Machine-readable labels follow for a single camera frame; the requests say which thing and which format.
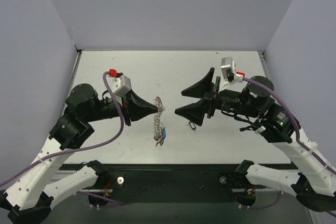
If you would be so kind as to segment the key with black tag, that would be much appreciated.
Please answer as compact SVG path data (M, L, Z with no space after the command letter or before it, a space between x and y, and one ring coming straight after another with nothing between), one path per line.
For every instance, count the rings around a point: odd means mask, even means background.
M193 122L189 121L188 124L189 124L191 130L196 131L197 127Z

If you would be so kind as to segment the metal keyring disc with rings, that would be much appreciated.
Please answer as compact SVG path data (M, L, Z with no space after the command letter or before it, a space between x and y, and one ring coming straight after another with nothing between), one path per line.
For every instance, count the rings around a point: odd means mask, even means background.
M165 107L163 106L162 100L160 97L155 97L154 105L158 107L158 112L154 114L153 119L153 133L154 133L154 140L158 141L162 139L162 129L164 128L161 122L161 115L165 111Z

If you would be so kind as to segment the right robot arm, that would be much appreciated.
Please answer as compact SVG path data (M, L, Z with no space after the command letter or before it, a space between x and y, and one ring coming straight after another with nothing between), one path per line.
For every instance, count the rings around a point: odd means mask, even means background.
M273 83L263 76L246 78L241 72L225 71L225 82L214 77L214 69L196 84L182 91L197 102L180 107L175 113L201 126L215 111L246 123L268 143L281 150L296 171L268 168L244 160L236 176L253 186L264 186L295 197L315 212L335 211L335 168L308 139L297 119L275 94Z

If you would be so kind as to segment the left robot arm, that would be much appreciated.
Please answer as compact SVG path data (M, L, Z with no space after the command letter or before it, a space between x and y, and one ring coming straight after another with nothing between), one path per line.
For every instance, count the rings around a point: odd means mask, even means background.
M1 208L9 211L12 223L42 223L51 210L74 193L88 188L101 188L113 180L99 161L89 161L74 174L51 183L63 163L94 132L90 122L120 118L121 125L130 125L158 111L132 90L122 102L112 98L100 100L95 89L87 84L75 86L66 99L66 109L49 133L33 166L16 177L16 182L1 190Z

